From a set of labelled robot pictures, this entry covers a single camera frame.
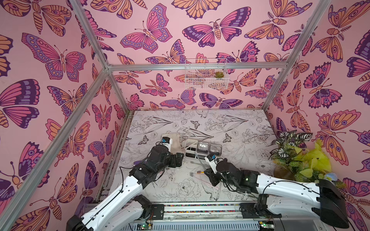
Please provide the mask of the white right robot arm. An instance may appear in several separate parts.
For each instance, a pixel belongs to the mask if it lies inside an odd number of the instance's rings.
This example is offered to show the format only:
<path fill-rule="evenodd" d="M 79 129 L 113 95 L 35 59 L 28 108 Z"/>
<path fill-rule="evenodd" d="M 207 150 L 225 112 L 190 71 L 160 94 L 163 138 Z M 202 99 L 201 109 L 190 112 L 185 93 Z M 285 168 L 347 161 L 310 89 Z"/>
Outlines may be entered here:
<path fill-rule="evenodd" d="M 210 166 L 204 173 L 213 186 L 222 183 L 231 192 L 258 195 L 254 209 L 259 216 L 302 214 L 318 217 L 334 228 L 350 227 L 345 198 L 331 181 L 295 182 L 238 169 L 226 159 L 214 155 L 204 160 Z"/>

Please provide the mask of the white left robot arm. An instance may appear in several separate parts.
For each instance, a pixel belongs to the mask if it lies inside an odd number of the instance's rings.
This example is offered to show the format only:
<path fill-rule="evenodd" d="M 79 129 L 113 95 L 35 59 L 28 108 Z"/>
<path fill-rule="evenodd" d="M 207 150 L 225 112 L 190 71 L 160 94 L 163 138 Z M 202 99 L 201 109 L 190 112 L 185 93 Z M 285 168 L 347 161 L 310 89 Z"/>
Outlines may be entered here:
<path fill-rule="evenodd" d="M 148 156 L 133 166 L 128 177 L 105 200 L 82 216 L 72 216 L 67 231 L 119 230 L 136 219 L 153 217 L 152 203 L 142 191 L 166 168 L 181 167 L 183 153 L 172 154 L 163 144 L 154 146 Z"/>

